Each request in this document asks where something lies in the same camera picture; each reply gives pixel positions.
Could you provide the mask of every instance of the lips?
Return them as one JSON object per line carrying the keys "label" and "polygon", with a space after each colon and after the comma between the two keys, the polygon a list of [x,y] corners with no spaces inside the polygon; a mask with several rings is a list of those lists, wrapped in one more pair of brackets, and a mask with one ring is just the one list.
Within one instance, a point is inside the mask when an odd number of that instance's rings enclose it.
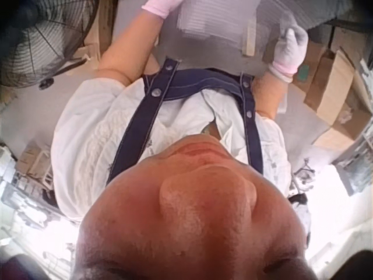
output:
{"label": "lips", "polygon": [[198,142],[190,143],[181,148],[175,150],[170,156],[176,154],[188,155],[188,156],[198,156],[202,154],[214,154],[220,156],[224,159],[229,159],[231,156],[229,153],[222,148],[220,145],[216,145],[211,142]]}

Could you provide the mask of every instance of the concrete floor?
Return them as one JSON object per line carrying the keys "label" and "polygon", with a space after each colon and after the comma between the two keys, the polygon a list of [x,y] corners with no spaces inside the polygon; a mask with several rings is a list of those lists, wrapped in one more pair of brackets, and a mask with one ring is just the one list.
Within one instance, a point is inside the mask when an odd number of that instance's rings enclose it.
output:
{"label": "concrete floor", "polygon": [[[140,11],[146,0],[120,0],[118,16],[114,26],[114,40]],[[232,74],[245,72],[261,75],[266,65],[261,61],[263,44],[256,49],[253,58],[243,57],[241,50],[216,39],[206,41],[184,37],[176,28],[177,14],[165,22],[160,35],[159,46],[154,50],[162,63],[167,56],[182,60],[181,68],[220,68]],[[37,86],[18,90],[18,98],[8,106],[1,116],[1,139],[15,156],[19,156],[28,141],[35,139],[41,145],[51,145],[53,130],[67,101],[76,88],[92,73],[61,75],[47,90],[39,91]],[[321,149],[312,145],[328,126],[304,103],[304,94],[295,86],[288,93],[286,114],[279,114],[277,122],[283,130],[289,161],[293,170],[303,164],[303,158],[310,158],[310,166],[317,171],[341,153]]]}

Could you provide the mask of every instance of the gloved hand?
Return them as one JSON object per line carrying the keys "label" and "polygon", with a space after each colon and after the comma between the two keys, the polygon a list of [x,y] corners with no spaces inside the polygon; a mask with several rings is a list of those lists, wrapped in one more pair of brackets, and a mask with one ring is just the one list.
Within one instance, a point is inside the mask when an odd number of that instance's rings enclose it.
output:
{"label": "gloved hand", "polygon": [[182,1],[184,0],[148,0],[142,8],[165,19]]}
{"label": "gloved hand", "polygon": [[282,17],[280,31],[281,37],[276,44],[272,65],[283,74],[294,75],[304,61],[308,35],[291,13],[286,13]]}

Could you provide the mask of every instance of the latex glove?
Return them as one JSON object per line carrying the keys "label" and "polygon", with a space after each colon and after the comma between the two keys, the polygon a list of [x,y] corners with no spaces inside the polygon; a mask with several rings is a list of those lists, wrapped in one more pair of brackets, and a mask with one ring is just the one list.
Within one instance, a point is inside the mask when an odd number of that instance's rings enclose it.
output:
{"label": "latex glove", "polygon": [[272,65],[283,74],[294,75],[304,61],[308,35],[291,13],[282,17],[280,31],[281,37],[276,44]]}
{"label": "latex glove", "polygon": [[148,0],[142,8],[165,19],[182,1],[184,0]]}

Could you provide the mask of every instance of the metal button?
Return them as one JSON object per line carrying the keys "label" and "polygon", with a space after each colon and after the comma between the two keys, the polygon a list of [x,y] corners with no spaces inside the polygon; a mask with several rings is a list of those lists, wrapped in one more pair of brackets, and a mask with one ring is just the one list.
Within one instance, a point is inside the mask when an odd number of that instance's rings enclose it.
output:
{"label": "metal button", "polygon": [[160,97],[162,94],[162,91],[160,89],[153,89],[152,96],[153,97]]}

